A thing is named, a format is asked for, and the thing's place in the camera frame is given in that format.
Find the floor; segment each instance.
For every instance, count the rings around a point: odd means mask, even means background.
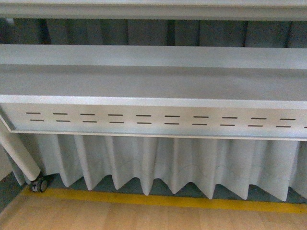
[[[20,186],[13,173],[0,181],[0,212],[21,192]]]
[[[23,192],[1,212],[0,229],[306,230],[307,209],[305,211],[298,214],[106,203],[77,200],[71,197],[70,199],[58,198],[52,195],[29,195]]]
[[[49,188],[66,188],[63,184],[60,175],[55,174],[48,178]],[[69,189],[74,190],[84,190],[87,191],[84,178],[76,181],[72,184]],[[112,180],[112,176],[106,176],[95,188],[93,191],[98,192],[112,192],[112,193],[125,193],[125,194],[143,194],[141,182],[139,178],[133,178],[122,186],[119,190],[116,190]],[[186,184],[180,191],[176,194],[173,194],[168,186],[161,179],[154,179],[153,186],[150,191],[150,195],[158,196],[177,196],[177,197],[194,197],[194,198],[207,198],[206,195],[194,184]],[[215,192],[213,199],[227,199],[227,200],[243,200],[237,194],[231,192],[224,186],[217,184],[215,187]],[[249,186],[248,191],[248,200],[249,201],[265,201],[265,202],[282,202],[271,194],[265,192],[261,188],[255,185]],[[307,204],[307,199],[303,198],[300,194],[294,191],[292,188],[289,188],[288,197],[286,203],[295,203],[295,204]]]

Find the yellow line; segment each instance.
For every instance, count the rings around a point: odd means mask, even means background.
[[[176,207],[199,207],[210,209],[231,209],[245,211],[283,212],[283,213],[307,213],[307,205],[256,202],[241,200],[220,200],[205,198],[189,198],[161,195],[137,195],[123,193],[106,193],[94,191],[70,190],[62,188],[48,188],[44,193],[33,193],[26,187],[22,193],[25,196],[53,197],[70,200],[98,201],[109,203],[159,205]]]

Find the metal leg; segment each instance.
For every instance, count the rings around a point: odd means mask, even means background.
[[[32,156],[18,137],[18,134],[10,133],[0,121],[0,144],[10,157],[16,162],[22,172],[34,182],[40,175],[40,169]]]

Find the metal frame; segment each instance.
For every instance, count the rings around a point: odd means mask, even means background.
[[[305,49],[1,45],[0,51],[1,114],[12,133],[307,140]],[[81,116],[91,113],[94,120]],[[204,113],[206,122],[195,119]]]
[[[0,0],[12,18],[305,21],[305,0]]]

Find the wheel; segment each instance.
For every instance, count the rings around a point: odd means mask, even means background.
[[[46,180],[43,180],[41,183],[40,183],[40,192],[43,193],[44,191],[46,191],[48,187],[48,183]]]
[[[35,193],[43,193],[48,187],[47,181],[39,175],[35,181],[30,183],[30,190]]]

